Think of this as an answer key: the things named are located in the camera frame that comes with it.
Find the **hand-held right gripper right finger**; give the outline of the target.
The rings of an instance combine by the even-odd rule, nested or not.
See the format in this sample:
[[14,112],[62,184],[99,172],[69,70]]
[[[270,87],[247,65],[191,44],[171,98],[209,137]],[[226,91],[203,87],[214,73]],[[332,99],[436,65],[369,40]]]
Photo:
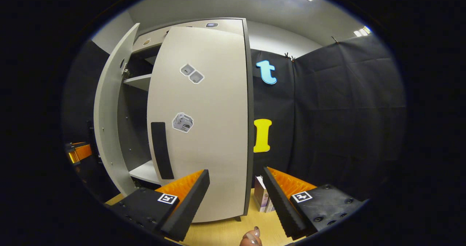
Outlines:
[[286,236],[293,240],[328,231],[367,203],[331,184],[315,186],[271,167],[264,167],[263,182]]

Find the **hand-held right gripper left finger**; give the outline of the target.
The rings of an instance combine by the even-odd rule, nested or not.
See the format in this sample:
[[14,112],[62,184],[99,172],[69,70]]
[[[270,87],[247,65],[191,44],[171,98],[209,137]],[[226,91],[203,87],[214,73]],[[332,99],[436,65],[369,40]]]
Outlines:
[[155,190],[141,187],[109,209],[151,235],[183,241],[209,184],[209,171],[198,170]]

